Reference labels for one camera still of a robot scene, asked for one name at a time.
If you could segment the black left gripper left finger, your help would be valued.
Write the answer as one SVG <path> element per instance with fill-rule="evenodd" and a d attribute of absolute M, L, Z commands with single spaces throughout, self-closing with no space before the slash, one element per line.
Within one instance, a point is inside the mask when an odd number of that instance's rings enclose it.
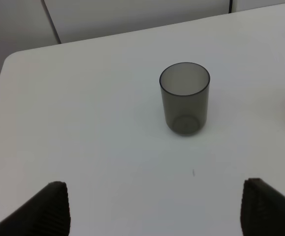
<path fill-rule="evenodd" d="M 0 221 L 0 236 L 67 236 L 70 226 L 67 185 L 54 181 Z"/>

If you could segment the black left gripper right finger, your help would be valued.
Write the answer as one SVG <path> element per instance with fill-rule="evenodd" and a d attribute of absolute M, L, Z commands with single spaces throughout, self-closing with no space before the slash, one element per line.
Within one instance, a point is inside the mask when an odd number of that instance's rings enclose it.
<path fill-rule="evenodd" d="M 244 236 L 285 236 L 285 196 L 260 178 L 245 180 L 240 224 Z"/>

